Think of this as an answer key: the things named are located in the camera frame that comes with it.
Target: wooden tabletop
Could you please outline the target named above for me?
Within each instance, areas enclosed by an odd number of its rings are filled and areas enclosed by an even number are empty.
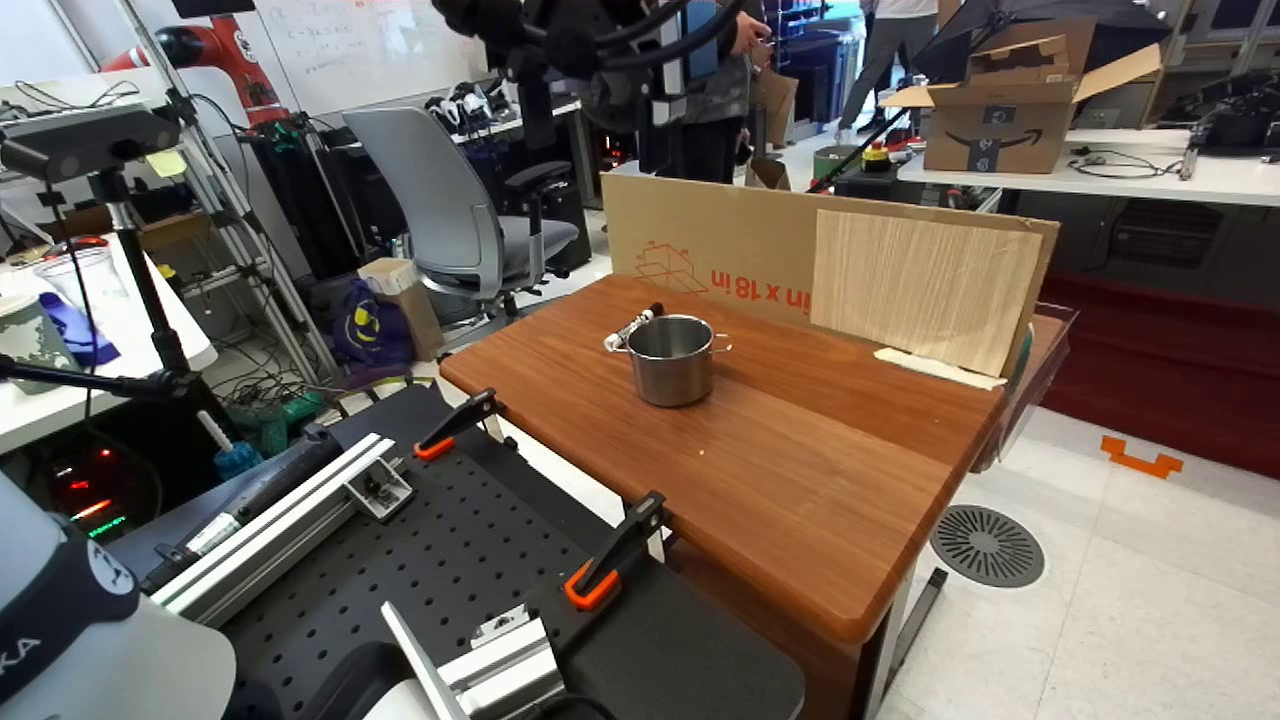
[[[648,407],[601,342],[651,298],[722,330],[697,407]],[[619,494],[666,492],[690,543],[842,645],[872,635],[1000,407],[872,342],[627,275],[456,351],[446,377],[497,387],[513,425]]]

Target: box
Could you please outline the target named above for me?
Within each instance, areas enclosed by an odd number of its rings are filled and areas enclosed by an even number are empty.
[[[392,298],[403,310],[418,361],[435,361],[446,330],[418,263],[403,255],[382,255],[382,259],[369,259],[355,275],[382,298]]]
[[[612,270],[697,292],[717,304],[807,323],[817,216],[904,216],[951,227],[1013,227],[1056,238],[1053,218],[978,216],[817,192],[768,192],[651,174],[605,174]]]
[[[893,109],[934,109],[930,172],[1053,172],[1076,102],[1162,76],[1162,42],[1083,72],[1093,22],[1015,22],[973,51],[964,84],[909,86]]]

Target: floor drain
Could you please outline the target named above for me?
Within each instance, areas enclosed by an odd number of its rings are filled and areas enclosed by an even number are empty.
[[[1013,516],[951,502],[934,533],[934,551],[962,574],[993,587],[1025,587],[1045,571],[1045,551]]]

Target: chair backrest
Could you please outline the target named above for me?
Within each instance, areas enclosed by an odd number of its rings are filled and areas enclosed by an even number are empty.
[[[397,192],[418,266],[435,282],[475,278],[475,295],[497,295],[505,282],[502,218],[446,124],[419,109],[343,118]]]

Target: wooden board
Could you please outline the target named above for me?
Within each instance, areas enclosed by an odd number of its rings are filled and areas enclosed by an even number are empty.
[[[813,323],[1005,377],[1050,253],[1040,230],[821,212]]]

